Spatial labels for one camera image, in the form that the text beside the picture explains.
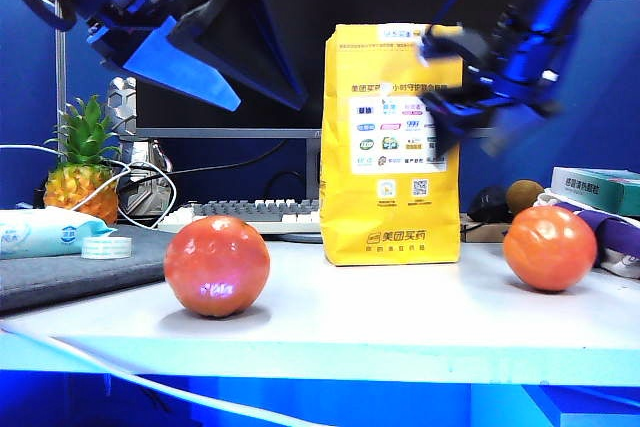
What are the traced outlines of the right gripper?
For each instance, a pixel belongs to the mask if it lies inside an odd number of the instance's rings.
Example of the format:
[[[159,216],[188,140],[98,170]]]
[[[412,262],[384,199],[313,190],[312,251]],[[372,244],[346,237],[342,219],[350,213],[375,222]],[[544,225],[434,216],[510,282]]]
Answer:
[[[488,40],[473,29],[427,26],[421,56],[459,56],[471,76],[469,86],[429,93],[436,155],[448,153],[474,129],[488,127],[498,114],[555,114],[555,85],[592,1],[509,0]]]

